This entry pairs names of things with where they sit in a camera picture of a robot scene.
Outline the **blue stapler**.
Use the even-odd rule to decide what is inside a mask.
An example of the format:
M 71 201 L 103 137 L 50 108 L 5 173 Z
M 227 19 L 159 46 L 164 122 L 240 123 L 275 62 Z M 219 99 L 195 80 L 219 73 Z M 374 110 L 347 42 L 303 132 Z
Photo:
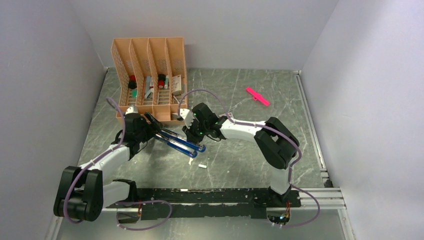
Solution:
M 156 134 L 155 138 L 157 140 L 167 144 L 169 147 L 177 150 L 178 152 L 180 152 L 180 153 L 182 153 L 186 156 L 189 156 L 190 158 L 195 158 L 198 155 L 196 150 L 189 148 L 189 147 L 187 147 L 187 146 L 185 146 L 185 145 L 183 145 L 183 144 L 181 144 L 181 143 L 179 143 L 179 142 L 177 142 L 177 141 L 175 141 L 171 138 L 165 137 L 161 134 Z
M 178 134 L 176 132 L 173 132 L 173 131 L 171 131 L 169 129 L 164 128 L 158 134 L 160 134 L 160 135 L 162 135 L 162 136 L 164 136 L 166 138 L 173 139 L 174 141 L 176 141 L 178 143 L 181 143 L 181 144 L 183 144 L 183 145 L 185 145 L 185 146 L 187 146 L 187 147 L 189 147 L 191 149 L 194 149 L 197 152 L 203 153 L 206 150 L 206 146 L 205 145 L 203 145 L 201 143 L 192 143 L 192 142 L 189 142 L 189 141 L 187 141 L 187 139 L 183 135 Z

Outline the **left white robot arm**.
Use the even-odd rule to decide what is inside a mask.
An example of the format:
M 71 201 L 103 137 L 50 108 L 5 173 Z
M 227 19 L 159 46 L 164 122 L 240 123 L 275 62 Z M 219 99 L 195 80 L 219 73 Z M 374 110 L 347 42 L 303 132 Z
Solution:
M 61 175 L 53 214 L 71 223 L 93 222 L 102 209 L 120 202 L 126 208 L 134 207 L 139 200 L 135 181 L 115 179 L 104 185 L 115 169 L 138 154 L 142 145 L 156 136 L 164 125 L 150 113 L 127 113 L 125 128 L 98 157 L 80 166 L 68 166 Z

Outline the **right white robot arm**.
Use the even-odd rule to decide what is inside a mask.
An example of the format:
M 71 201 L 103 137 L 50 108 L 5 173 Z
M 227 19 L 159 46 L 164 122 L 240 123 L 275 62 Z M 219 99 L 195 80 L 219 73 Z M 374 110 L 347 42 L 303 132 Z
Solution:
M 255 143 L 272 171 L 270 202 L 275 207 L 288 202 L 290 165 L 300 155 L 300 143 L 278 118 L 243 121 L 229 115 L 217 116 L 205 103 L 192 110 L 180 108 L 178 115 L 184 122 L 182 130 L 189 142 L 200 143 L 208 137 L 216 141 L 236 139 Z

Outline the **white grey stapler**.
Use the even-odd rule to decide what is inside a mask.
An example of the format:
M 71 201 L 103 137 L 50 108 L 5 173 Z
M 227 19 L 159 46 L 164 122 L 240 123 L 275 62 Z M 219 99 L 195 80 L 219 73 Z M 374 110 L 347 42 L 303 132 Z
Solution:
M 180 116 L 178 115 L 177 112 L 172 112 L 171 113 L 171 120 L 172 121 L 181 121 L 181 118 L 180 118 Z

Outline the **grey stapler in organizer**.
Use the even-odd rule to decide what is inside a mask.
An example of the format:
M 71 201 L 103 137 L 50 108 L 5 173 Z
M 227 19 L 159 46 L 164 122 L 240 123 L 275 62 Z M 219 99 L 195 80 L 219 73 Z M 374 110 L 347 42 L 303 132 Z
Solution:
M 147 76 L 145 79 L 146 87 L 144 90 L 144 99 L 148 99 L 154 90 L 154 83 L 151 76 Z

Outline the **red black bottle left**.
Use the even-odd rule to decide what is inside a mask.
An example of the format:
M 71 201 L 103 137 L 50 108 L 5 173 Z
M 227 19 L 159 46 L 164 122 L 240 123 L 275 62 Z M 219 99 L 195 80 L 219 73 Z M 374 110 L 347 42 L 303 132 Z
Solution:
M 131 89 L 131 90 L 134 90 L 134 89 L 137 88 L 137 79 L 136 79 L 135 75 L 129 76 L 128 88 Z

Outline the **red black bottle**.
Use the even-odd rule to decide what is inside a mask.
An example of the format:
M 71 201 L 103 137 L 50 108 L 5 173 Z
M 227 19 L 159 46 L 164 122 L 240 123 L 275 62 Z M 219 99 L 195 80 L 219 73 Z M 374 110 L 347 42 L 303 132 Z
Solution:
M 128 88 L 131 89 L 131 90 L 134 90 L 134 89 L 137 88 L 137 79 L 136 79 L 135 75 L 129 76 Z
M 163 89 L 165 87 L 166 83 L 166 75 L 165 74 L 158 74 L 158 88 Z

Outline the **red black bottle right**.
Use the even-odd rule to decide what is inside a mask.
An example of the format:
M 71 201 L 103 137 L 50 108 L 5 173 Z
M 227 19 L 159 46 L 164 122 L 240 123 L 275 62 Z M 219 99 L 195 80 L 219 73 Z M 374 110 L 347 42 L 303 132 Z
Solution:
M 158 74 L 158 88 L 163 89 L 165 87 L 166 83 L 166 75 L 165 74 Z

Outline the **white box in organizer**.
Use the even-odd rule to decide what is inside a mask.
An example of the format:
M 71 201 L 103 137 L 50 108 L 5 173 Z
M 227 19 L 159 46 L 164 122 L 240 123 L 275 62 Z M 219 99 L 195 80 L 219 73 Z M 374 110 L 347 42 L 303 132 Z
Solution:
M 171 90 L 175 96 L 180 96 L 183 93 L 183 77 L 181 74 L 172 77 Z

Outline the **orange plastic desk organizer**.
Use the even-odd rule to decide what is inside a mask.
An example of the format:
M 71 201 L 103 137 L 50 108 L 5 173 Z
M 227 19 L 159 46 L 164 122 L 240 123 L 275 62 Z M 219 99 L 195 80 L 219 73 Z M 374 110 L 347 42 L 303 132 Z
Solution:
M 188 108 L 188 74 L 183 37 L 115 38 L 111 55 L 120 83 L 118 105 L 133 106 L 167 126 L 178 126 L 179 108 Z

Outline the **pink plastic clip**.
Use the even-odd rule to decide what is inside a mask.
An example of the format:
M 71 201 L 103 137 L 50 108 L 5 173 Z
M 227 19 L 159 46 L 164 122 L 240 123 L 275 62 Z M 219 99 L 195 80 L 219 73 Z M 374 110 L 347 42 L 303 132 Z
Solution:
M 259 94 L 255 90 L 253 90 L 251 87 L 247 87 L 245 89 L 245 91 L 249 95 L 251 95 L 251 97 L 254 101 L 257 101 L 257 102 L 261 103 L 262 105 L 264 105 L 266 107 L 268 107 L 270 105 L 270 102 L 268 100 L 266 100 L 261 94 Z

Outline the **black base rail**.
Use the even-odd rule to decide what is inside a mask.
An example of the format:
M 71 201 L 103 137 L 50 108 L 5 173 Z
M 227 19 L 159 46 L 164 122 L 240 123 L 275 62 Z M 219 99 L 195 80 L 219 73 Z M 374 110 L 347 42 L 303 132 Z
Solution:
M 301 206 L 299 191 L 279 195 L 270 188 L 134 188 L 129 198 L 114 203 L 119 208 L 138 207 L 141 220 L 203 217 L 250 217 L 265 220 L 268 211 Z

